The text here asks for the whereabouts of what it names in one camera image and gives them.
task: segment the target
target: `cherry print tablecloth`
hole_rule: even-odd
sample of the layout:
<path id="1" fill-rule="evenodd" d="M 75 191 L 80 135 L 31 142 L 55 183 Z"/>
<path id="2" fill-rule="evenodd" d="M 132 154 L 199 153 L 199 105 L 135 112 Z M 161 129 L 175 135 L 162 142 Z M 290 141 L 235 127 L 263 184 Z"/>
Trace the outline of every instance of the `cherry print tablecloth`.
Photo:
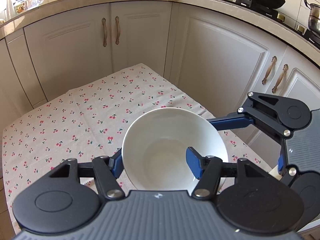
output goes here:
<path id="1" fill-rule="evenodd" d="M 130 124 L 145 112 L 159 107 L 188 109 L 213 118 L 170 82 L 143 64 L 126 68 L 66 94 L 23 115 L 3 131 L 4 188 L 12 214 L 19 192 L 67 158 L 90 162 L 100 155 L 112 156 L 122 145 Z M 229 160 L 245 157 L 266 171 L 271 168 L 229 130 L 220 131 Z M 127 194 L 134 186 L 125 171 L 117 180 Z M 94 188 L 92 179 L 81 183 Z M 227 179 L 223 189 L 233 183 Z"/>

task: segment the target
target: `white bowl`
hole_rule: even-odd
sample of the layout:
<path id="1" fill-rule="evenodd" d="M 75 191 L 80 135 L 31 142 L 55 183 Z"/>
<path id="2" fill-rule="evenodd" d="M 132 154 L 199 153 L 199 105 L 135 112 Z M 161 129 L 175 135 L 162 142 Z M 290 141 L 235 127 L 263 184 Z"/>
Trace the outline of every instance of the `white bowl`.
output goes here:
<path id="1" fill-rule="evenodd" d="M 188 110 L 166 107 L 149 111 L 127 130 L 122 144 L 124 169 L 138 190 L 188 190 L 198 180 L 186 162 L 186 149 L 228 161 L 226 147 L 217 130 Z"/>

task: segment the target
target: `beige countertop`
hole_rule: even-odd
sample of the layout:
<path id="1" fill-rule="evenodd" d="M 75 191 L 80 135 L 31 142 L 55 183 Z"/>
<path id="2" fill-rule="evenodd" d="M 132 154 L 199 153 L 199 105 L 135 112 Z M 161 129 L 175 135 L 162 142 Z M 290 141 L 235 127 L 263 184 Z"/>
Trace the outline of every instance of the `beige countertop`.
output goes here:
<path id="1" fill-rule="evenodd" d="M 72 9 L 120 1 L 137 1 L 137 0 L 57 0 L 44 5 L 41 5 L 32 10 L 21 13 L 20 15 L 12 18 L 11 20 L 0 25 L 0 40 L 5 36 L 13 33 L 15 30 L 23 28 L 31 23 L 44 19 L 46 17 L 69 11 Z M 229 3 L 222 0 L 155 0 L 155 1 L 172 1 L 180 2 L 195 6 L 200 6 L 213 11 L 221 12 L 230 15 L 234 18 L 248 22 L 251 25 L 257 26 L 265 30 L 277 38 L 285 41 L 293 48 L 302 52 L 309 59 L 314 61 L 320 66 L 320 50 L 313 46 L 304 38 L 286 28 L 285 26 L 271 20 L 268 17 L 255 13 L 247 8 Z"/>

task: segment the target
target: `kitchen cabinet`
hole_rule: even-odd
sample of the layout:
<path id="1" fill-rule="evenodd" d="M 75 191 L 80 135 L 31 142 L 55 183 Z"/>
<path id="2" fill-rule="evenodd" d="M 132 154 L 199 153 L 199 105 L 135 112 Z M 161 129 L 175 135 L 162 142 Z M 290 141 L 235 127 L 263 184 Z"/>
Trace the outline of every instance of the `kitchen cabinet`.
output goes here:
<path id="1" fill-rule="evenodd" d="M 13 68 L 5 39 L 0 41 L 0 134 L 11 122 L 32 110 Z"/>
<path id="2" fill-rule="evenodd" d="M 165 1 L 111 4 L 114 72 L 144 63 L 164 75 L 171 6 Z"/>
<path id="3" fill-rule="evenodd" d="M 5 40 L 14 69 L 33 108 L 40 102 L 45 104 L 47 100 L 33 67 L 23 29 L 9 34 Z"/>
<path id="4" fill-rule="evenodd" d="M 179 6 L 177 21 L 170 25 L 177 25 L 175 39 L 170 39 L 170 82 L 216 117 L 236 111 L 248 89 L 268 89 L 286 49 L 283 42 L 224 14 Z M 277 62 L 262 85 L 274 56 Z"/>
<path id="5" fill-rule="evenodd" d="M 100 4 L 60 13 L 24 28 L 48 101 L 113 72 L 109 15 L 109 4 Z"/>
<path id="6" fill-rule="evenodd" d="M 281 75 L 285 64 L 288 65 L 288 70 L 278 85 L 276 92 L 272 93 L 272 88 L 276 85 L 276 81 Z M 280 65 L 281 67 L 278 68 L 270 81 L 270 86 L 266 93 L 301 100 L 310 110 L 319 109 L 319 69 L 289 46 Z M 238 133 L 238 136 L 241 139 L 245 139 L 244 141 L 247 145 L 266 161 L 270 167 L 276 166 L 281 149 L 279 144 L 256 128 L 251 130 L 248 138 L 245 138 L 242 132 Z"/>

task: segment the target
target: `stainless steel pot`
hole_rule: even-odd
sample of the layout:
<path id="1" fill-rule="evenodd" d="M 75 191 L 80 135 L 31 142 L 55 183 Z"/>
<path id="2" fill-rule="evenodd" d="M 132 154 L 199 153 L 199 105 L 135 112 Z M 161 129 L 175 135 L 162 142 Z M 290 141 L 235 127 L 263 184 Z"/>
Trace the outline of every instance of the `stainless steel pot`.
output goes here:
<path id="1" fill-rule="evenodd" d="M 304 0 L 304 4 L 310 9 L 308 28 L 314 35 L 320 38 L 320 5 Z"/>

